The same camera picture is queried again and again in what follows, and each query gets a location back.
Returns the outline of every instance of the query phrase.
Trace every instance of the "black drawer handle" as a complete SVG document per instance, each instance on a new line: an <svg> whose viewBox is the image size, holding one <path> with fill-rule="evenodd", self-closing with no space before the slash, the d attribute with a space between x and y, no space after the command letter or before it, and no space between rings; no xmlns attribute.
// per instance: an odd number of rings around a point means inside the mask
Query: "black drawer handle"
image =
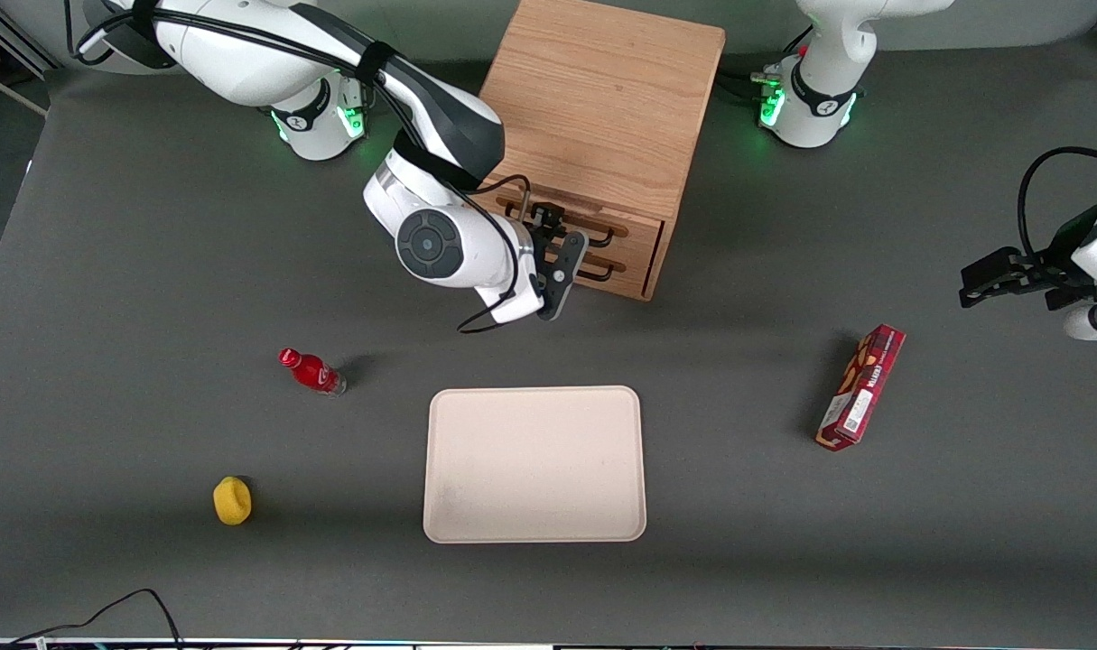
<svg viewBox="0 0 1097 650"><path fill-rule="evenodd" d="M614 236L617 236L617 232L610 228L609 233L607 233L603 239L589 238L589 248L604 248L609 246L609 243L613 242Z"/></svg>
<svg viewBox="0 0 1097 650"><path fill-rule="evenodd" d="M593 283L607 283L613 276L614 269L609 266L609 270L604 271L602 275L597 275L595 273L589 273L588 271L577 271L576 275L578 277L585 277L585 280L593 281Z"/></svg>

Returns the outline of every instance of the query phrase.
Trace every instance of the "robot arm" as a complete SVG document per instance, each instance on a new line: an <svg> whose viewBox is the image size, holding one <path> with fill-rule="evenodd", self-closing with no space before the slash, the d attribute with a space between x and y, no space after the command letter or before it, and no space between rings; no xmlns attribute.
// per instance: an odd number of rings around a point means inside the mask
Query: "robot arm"
<svg viewBox="0 0 1097 650"><path fill-rule="evenodd" d="M999 248L963 269L962 307L994 296L1043 290L1051 311L1068 309L1065 333L1097 341L1097 205L1067 221L1050 246L1031 255L1014 247Z"/></svg>
<svg viewBox="0 0 1097 650"><path fill-rule="evenodd" d="M813 21L813 39L803 55L768 66L754 81L770 85L761 124L789 145L828 144L849 123L855 88L878 53L870 21L940 12L953 0L796 0Z"/></svg>
<svg viewBox="0 0 1097 650"><path fill-rule="evenodd" d="M105 1L117 2L123 9L135 2ZM350 144L338 129L343 128L343 102L353 102L353 88L359 88L352 79L340 77L326 62L202 28L184 16L262 33L264 39L299 44L328 55L329 60L346 62L352 70L374 39L306 3L280 8L263 0L160 0L156 5L156 49L161 48L223 99L242 105L271 105L280 132L297 153L319 160L337 156ZM99 32L82 46L82 53L104 39L145 64L159 57L150 48L154 44L146 48L128 45L125 33ZM433 79L398 54L383 58L375 82L407 106L406 128L415 133L423 151L449 163L444 170L453 172L453 182L459 184L456 190L449 178L437 180L396 148L388 153L363 196L395 239L400 263L427 283L474 288L490 305L489 313L497 322L535 312L544 317L543 292L538 284L538 273L543 275L544 269L533 255L530 231L464 206L462 191L477 187L504 157L501 121L475 95ZM339 107L338 119L330 115L332 106ZM564 284L572 284L578 267L579 260ZM566 290L555 295L559 298L556 305L547 305L553 318Z"/></svg>

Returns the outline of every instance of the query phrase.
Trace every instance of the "red box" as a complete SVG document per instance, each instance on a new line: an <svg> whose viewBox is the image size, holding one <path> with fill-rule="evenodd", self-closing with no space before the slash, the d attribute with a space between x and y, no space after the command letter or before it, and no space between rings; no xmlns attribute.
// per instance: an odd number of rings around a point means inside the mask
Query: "red box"
<svg viewBox="0 0 1097 650"><path fill-rule="evenodd" d="M817 442L825 448L840 452L861 442L903 342L906 342L906 334L889 324L880 326L861 339L857 354L845 367L837 396L829 402L829 410L817 429Z"/></svg>

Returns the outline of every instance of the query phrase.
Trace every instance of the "white tray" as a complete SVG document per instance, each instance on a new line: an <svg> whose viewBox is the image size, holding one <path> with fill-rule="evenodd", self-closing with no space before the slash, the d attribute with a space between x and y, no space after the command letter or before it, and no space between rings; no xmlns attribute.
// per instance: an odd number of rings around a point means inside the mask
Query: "white tray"
<svg viewBox="0 0 1097 650"><path fill-rule="evenodd" d="M632 388L477 388L432 398L423 493L432 541L631 541L645 523Z"/></svg>

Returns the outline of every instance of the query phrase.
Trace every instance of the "red bottle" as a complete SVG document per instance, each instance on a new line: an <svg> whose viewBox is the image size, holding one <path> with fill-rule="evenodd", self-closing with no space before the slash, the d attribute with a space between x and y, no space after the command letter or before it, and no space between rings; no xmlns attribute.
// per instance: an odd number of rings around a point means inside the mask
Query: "red bottle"
<svg viewBox="0 0 1097 650"><path fill-rule="evenodd" d="M347 379L314 354L299 354L292 349L283 349L279 353L279 362L291 367L296 381L314 391L337 397L347 390Z"/></svg>

